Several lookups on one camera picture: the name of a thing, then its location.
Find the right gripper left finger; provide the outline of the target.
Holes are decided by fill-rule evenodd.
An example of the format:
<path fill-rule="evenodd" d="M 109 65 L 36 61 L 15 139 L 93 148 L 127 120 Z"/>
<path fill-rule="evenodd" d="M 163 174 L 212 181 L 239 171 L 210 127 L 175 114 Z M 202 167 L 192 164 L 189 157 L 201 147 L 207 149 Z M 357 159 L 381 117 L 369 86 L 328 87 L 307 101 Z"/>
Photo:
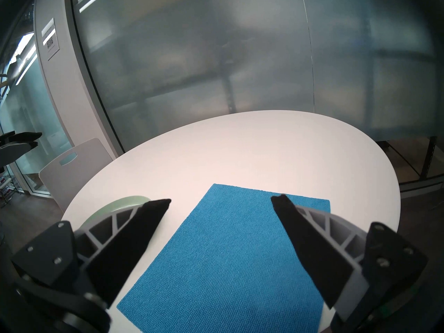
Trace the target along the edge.
<path fill-rule="evenodd" d="M 145 253 L 171 199 L 148 201 L 102 215 L 73 231 L 62 220 L 12 256 L 20 276 L 39 286 L 83 297 L 98 296 L 109 308 Z"/>

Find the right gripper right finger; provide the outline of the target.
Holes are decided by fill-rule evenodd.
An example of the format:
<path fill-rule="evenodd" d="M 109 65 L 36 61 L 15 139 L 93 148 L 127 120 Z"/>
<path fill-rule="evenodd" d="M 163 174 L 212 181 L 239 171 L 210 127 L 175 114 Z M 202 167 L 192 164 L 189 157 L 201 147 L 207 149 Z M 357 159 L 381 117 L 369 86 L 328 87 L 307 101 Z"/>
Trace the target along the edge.
<path fill-rule="evenodd" d="M 272 196 L 297 257 L 334 308 L 333 320 L 374 320 L 382 305 L 411 288 L 428 258 L 380 221 L 368 231 L 331 213 Z"/>

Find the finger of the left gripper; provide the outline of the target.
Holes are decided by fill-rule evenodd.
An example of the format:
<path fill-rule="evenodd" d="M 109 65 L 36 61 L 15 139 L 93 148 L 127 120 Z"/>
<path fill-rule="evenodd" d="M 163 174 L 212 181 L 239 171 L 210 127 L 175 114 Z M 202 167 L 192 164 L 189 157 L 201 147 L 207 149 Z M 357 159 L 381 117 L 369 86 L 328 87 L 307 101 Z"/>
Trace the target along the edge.
<path fill-rule="evenodd" d="M 0 166 L 4 167 L 14 163 L 21 156 L 36 148 L 38 142 L 11 142 L 1 146 Z"/>
<path fill-rule="evenodd" d="M 42 136 L 41 132 L 7 132 L 1 135 L 1 144 L 33 143 Z"/>

